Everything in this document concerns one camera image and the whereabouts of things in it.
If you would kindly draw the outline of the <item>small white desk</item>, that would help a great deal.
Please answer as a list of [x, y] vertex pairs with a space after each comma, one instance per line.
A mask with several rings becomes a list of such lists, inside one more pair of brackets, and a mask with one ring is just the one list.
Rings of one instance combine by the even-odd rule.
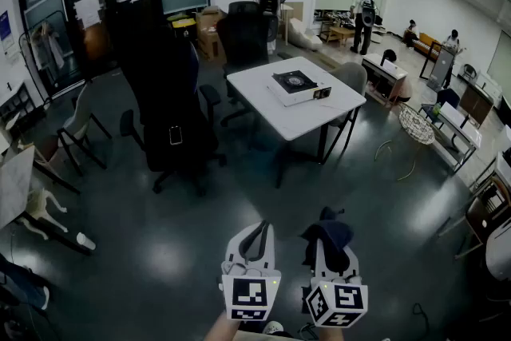
[[362, 67], [367, 72], [366, 94], [383, 106], [395, 105], [408, 73], [378, 54], [365, 55]]

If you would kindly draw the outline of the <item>beige plastic stool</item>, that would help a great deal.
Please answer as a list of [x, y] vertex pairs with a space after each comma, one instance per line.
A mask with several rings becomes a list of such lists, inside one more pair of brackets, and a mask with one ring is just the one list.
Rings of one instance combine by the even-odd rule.
[[[56, 227], [60, 228], [64, 233], [67, 233], [69, 229], [65, 227], [63, 224], [59, 223], [57, 220], [55, 220], [47, 210], [47, 205], [49, 202], [51, 202], [58, 211], [62, 213], [68, 212], [68, 209], [66, 207], [63, 207], [59, 204], [55, 195], [45, 188], [29, 192], [26, 204], [26, 211], [35, 220], [40, 219], [46, 220], [51, 224], [55, 225]], [[25, 228], [28, 229], [29, 231], [40, 235], [44, 240], [49, 239], [49, 236], [45, 232], [32, 225], [24, 216], [20, 216], [17, 219], [17, 222], [24, 225]]]

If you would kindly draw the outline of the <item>brown wooden cabinet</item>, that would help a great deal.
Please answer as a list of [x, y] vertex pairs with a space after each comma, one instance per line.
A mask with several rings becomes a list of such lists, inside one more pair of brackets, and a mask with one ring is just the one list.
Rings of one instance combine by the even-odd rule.
[[480, 86], [469, 82], [461, 96], [459, 106], [480, 128], [493, 108], [494, 100]]

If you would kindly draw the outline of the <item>white portable gas stove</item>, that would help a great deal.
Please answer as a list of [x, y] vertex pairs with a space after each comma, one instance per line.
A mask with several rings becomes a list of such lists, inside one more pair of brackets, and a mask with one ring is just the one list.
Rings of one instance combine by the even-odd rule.
[[286, 107], [331, 95], [330, 86], [320, 86], [300, 70], [272, 74], [267, 87]]

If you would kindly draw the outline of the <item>white shelf unit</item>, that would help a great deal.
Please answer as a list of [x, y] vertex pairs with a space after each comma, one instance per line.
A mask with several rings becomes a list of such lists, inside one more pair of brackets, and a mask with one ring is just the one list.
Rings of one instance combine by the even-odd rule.
[[0, 97], [0, 123], [8, 133], [22, 133], [38, 120], [38, 109], [24, 81]]

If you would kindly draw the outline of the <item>low wooden table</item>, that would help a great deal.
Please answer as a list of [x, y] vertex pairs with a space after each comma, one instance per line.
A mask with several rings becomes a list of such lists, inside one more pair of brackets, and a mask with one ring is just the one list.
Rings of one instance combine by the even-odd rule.
[[355, 30], [345, 27], [331, 26], [327, 30], [322, 30], [319, 37], [325, 42], [338, 41], [341, 46], [347, 44], [349, 38], [355, 36]]

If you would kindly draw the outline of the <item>dark blue cloth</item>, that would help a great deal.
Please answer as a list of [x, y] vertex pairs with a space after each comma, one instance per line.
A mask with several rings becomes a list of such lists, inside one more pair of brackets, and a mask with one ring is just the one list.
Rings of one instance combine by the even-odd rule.
[[327, 268], [336, 273], [344, 273], [349, 267], [349, 259], [344, 248], [353, 239], [354, 233], [350, 226], [337, 220], [337, 215], [344, 210], [335, 211], [324, 207], [319, 221], [311, 224], [301, 238], [307, 241], [305, 259], [302, 265], [313, 268], [316, 260], [316, 240], [323, 242], [323, 251]]

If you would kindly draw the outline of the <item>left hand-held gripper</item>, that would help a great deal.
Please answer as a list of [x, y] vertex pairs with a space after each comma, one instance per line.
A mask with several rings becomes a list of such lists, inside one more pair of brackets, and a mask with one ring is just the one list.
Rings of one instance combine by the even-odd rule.
[[266, 320], [281, 281], [281, 272], [275, 269], [273, 225], [263, 220], [233, 236], [228, 242], [221, 271], [227, 318]]

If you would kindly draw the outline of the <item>grey round-faced appliance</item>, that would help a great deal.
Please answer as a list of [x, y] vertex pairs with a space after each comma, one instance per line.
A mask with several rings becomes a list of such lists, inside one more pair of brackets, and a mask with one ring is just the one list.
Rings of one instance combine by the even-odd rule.
[[267, 52], [273, 54], [276, 48], [276, 38], [279, 30], [279, 19], [274, 14], [267, 14], [268, 34], [267, 34]]

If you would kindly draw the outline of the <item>grey marble table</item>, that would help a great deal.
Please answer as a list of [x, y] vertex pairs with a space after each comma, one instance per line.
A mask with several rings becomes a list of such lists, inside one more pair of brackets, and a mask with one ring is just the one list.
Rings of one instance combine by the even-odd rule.
[[79, 194], [80, 191], [71, 184], [65, 182], [56, 176], [50, 170], [39, 164], [34, 158], [35, 147], [33, 145], [22, 150], [18, 155], [11, 158], [5, 164], [0, 166], [0, 230], [9, 223], [15, 221], [20, 216], [24, 216], [32, 225], [45, 232], [49, 238], [64, 244], [66, 247], [88, 256], [90, 250], [75, 244], [65, 237], [60, 236], [51, 228], [46, 227], [41, 220], [35, 220], [26, 211], [27, 199], [31, 186], [32, 172], [37, 169], [42, 174], [57, 182], [71, 192]]

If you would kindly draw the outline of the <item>black high-back office chair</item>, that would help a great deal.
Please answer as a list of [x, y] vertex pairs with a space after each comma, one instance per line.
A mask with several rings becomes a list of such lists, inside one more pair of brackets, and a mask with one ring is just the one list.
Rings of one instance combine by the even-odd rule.
[[[219, 141], [190, 82], [190, 41], [175, 38], [167, 26], [158, 26], [136, 42], [125, 41], [121, 70], [137, 100], [142, 132], [133, 127], [133, 112], [121, 116], [121, 133], [140, 138], [148, 167], [160, 175], [153, 191], [179, 173], [190, 180], [198, 196], [205, 194], [200, 175], [209, 161], [227, 162], [219, 153]], [[168, 129], [179, 125], [184, 142], [169, 144]]]

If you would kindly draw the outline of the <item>person's left forearm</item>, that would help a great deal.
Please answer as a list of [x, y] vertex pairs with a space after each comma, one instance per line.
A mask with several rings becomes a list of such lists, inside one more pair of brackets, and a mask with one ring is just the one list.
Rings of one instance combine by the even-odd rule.
[[204, 341], [233, 341], [239, 327], [240, 321], [229, 319], [227, 312], [223, 311], [204, 337]]

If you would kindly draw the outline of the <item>white paper cup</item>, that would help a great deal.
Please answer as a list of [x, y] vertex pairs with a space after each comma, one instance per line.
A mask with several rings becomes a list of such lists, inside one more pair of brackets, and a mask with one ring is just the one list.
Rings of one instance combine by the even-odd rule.
[[87, 235], [85, 235], [82, 232], [79, 232], [77, 234], [76, 241], [79, 245], [90, 251], [94, 251], [97, 247], [97, 245]]

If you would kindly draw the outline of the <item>grey shell chair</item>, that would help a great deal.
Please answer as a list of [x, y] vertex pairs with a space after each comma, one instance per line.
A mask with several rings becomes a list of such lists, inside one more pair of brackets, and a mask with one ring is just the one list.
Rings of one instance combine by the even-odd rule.
[[[367, 73], [366, 69], [362, 65], [355, 62], [347, 62], [342, 64], [340, 67], [331, 70], [330, 74], [345, 85], [349, 86], [355, 92], [359, 93], [361, 96], [365, 96]], [[329, 126], [343, 129], [348, 121], [352, 122], [356, 118], [357, 114], [358, 109], [355, 109], [350, 115], [345, 114], [334, 119], [329, 123]]]

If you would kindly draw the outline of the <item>orange sofa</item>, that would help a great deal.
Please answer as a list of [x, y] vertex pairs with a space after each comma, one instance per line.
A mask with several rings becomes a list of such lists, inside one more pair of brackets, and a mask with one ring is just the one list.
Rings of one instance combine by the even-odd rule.
[[436, 60], [442, 49], [442, 45], [436, 39], [420, 32], [418, 39], [414, 40], [414, 49], [426, 56], [430, 55], [432, 59]]

